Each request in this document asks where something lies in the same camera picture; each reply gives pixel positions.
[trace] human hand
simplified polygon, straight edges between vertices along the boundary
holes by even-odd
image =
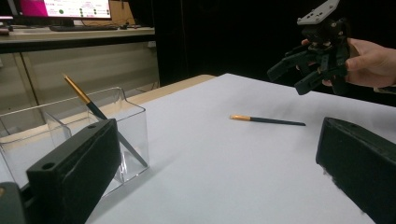
[[[353,38],[347,42],[350,58],[346,60],[346,82],[374,88],[396,84],[396,49]],[[306,39],[302,41],[303,45],[308,43]],[[332,85],[329,80],[323,80],[323,84]]]

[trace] white table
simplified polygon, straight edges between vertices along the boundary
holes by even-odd
[[[373,223],[316,164],[321,123],[344,119],[396,142],[396,108],[234,75],[142,106],[150,168],[104,198],[89,223]]]

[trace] robotic hand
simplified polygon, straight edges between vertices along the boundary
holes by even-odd
[[[308,39],[308,45],[292,49],[267,72],[271,81],[288,72],[289,68],[299,67],[304,78],[294,84],[297,92],[304,95],[321,84],[321,80],[330,80],[332,90],[337,95],[347,92],[344,77],[347,75],[346,60],[349,58],[347,36],[349,25],[345,19],[333,21],[327,18],[337,7],[339,0],[328,0],[297,20],[305,25],[302,34]],[[312,69],[312,63],[319,65]]]

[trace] transparent acrylic organizer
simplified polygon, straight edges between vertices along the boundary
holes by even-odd
[[[88,94],[119,132],[149,164],[146,110],[127,101],[121,88]],[[14,181],[28,183],[25,171],[62,142],[99,119],[75,97],[0,116],[1,154]],[[144,172],[142,165],[120,144],[121,165],[104,195]]]

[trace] colorful screen display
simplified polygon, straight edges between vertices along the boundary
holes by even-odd
[[[111,19],[109,0],[20,0],[28,17]]]

